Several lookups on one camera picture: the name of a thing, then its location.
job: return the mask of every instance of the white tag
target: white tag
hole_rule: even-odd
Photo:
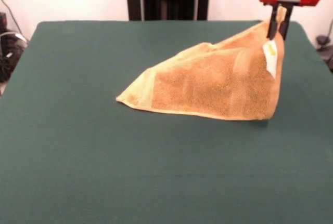
[[[275,78],[277,65],[277,47],[274,40],[268,41],[263,46],[266,58],[266,69]]]

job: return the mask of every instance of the black cable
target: black cable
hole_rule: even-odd
[[[331,21],[331,25],[329,26],[329,30],[328,30],[327,37],[329,37],[329,36],[331,35],[332,27],[333,27],[333,19],[332,19],[332,21]]]
[[[8,9],[8,11],[9,11],[9,13],[10,13],[10,15],[11,15],[11,17],[12,17],[12,19],[13,19],[13,21],[14,21],[16,27],[17,27],[17,29],[19,30],[20,34],[22,34],[22,31],[21,31],[21,29],[20,29],[20,26],[19,26],[19,24],[17,23],[17,21],[16,21],[14,15],[12,14],[10,7],[7,5],[7,3],[6,3],[4,0],[0,0],[0,1],[5,5],[5,7],[7,7],[7,9]]]

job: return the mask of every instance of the table surface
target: table surface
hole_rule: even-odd
[[[147,67],[256,22],[44,22],[0,100],[1,223],[331,223],[333,80],[290,26],[263,122],[130,109]]]

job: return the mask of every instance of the cable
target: cable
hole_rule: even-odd
[[[19,38],[20,40],[24,41],[25,43],[29,43],[28,39],[26,37],[24,37],[21,33],[19,32],[14,32],[14,31],[10,31],[10,32],[4,32],[2,34],[0,34],[0,38],[5,36],[5,35],[8,35],[8,34],[13,34],[15,35],[17,38]]]
[[[19,24],[17,23],[17,21],[16,21],[14,15],[12,14],[10,7],[7,5],[7,3],[6,3],[4,0],[0,0],[0,1],[5,5],[5,7],[7,7],[7,9],[8,9],[8,11],[9,11],[9,13],[10,13],[10,15],[11,15],[11,17],[12,17],[12,19],[13,19],[13,21],[14,21],[16,27],[17,27],[17,29],[19,30],[20,34],[22,34],[22,31],[21,31],[21,29],[20,29],[20,26],[19,26]]]
[[[333,19],[332,19],[332,21],[331,21],[331,25],[329,26],[329,30],[328,30],[327,37],[329,37],[329,36],[331,35],[332,27],[333,27]]]

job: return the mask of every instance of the orange towel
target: orange towel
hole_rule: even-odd
[[[284,15],[280,8],[279,23]],[[270,42],[267,30],[265,21],[215,45],[183,50],[144,71],[116,101],[159,113],[269,119],[279,98],[284,40],[277,33]]]

